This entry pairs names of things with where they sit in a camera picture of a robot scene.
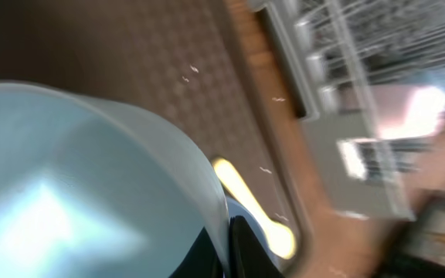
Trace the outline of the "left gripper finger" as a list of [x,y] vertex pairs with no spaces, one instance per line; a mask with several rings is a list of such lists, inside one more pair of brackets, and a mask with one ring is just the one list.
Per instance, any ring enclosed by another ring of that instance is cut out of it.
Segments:
[[[242,216],[229,223],[229,274],[234,278],[284,278]],[[171,278],[223,278],[223,267],[204,229]]]

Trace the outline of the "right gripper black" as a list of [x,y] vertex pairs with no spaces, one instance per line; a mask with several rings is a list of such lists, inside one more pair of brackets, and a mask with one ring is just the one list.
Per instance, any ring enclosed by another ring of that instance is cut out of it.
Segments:
[[392,241],[373,278],[445,278],[445,198],[431,201]]

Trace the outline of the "light blue bowl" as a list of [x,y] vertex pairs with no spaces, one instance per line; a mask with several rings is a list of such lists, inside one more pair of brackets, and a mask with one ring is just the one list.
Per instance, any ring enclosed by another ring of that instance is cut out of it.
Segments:
[[208,158],[140,107],[0,83],[0,277],[167,277],[200,232],[229,268]]

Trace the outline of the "light blue cup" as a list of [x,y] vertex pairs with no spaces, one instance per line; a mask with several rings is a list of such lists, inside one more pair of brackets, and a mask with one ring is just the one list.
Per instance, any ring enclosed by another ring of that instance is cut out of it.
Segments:
[[417,73],[411,73],[403,77],[402,84],[434,86],[445,93],[445,67],[438,69],[422,69]]

